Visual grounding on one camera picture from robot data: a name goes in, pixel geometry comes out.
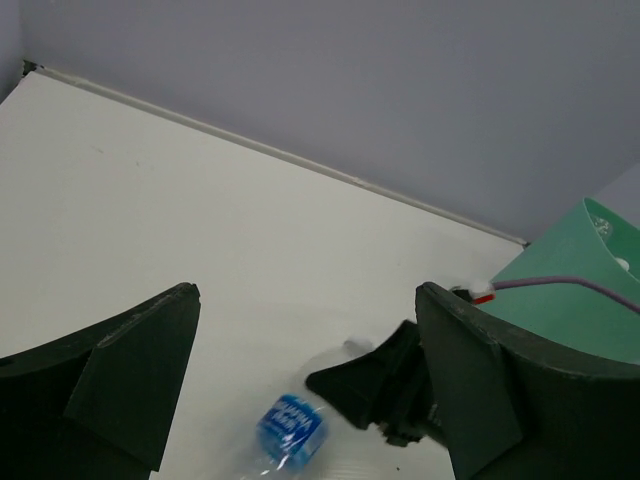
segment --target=white surface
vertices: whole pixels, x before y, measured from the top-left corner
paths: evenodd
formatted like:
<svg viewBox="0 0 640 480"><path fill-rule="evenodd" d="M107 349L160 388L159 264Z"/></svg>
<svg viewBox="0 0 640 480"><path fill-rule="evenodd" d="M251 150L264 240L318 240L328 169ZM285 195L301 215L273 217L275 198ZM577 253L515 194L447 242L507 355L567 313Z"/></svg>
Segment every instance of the white surface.
<svg viewBox="0 0 640 480"><path fill-rule="evenodd" d="M198 284L156 479L215 480L237 423L306 359L354 333L382 340L421 282L489 278L520 251L37 74L0 105L0 224L0 357ZM453 475L430 442L380 443L371 461L381 478Z"/></svg>

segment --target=purple cable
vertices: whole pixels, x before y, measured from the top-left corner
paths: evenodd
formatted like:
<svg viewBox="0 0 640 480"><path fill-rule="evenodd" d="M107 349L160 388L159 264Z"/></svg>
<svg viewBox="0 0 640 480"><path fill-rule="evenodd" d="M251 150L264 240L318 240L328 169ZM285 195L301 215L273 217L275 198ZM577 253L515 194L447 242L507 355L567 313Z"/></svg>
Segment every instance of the purple cable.
<svg viewBox="0 0 640 480"><path fill-rule="evenodd" d="M623 297L617 292L614 292L610 288L603 287L597 283L591 282L581 277L570 277L565 275L558 275L553 277L531 277L523 278L520 280L504 280L502 282L494 282L493 288L496 290L506 290L507 288L518 287L530 287L533 285L549 285L552 283L572 283L574 285L581 285L586 288L590 288L598 292L601 295L609 297L611 300L618 302L620 305L624 305L629 310L640 314L640 305L633 303L631 300Z"/></svg>

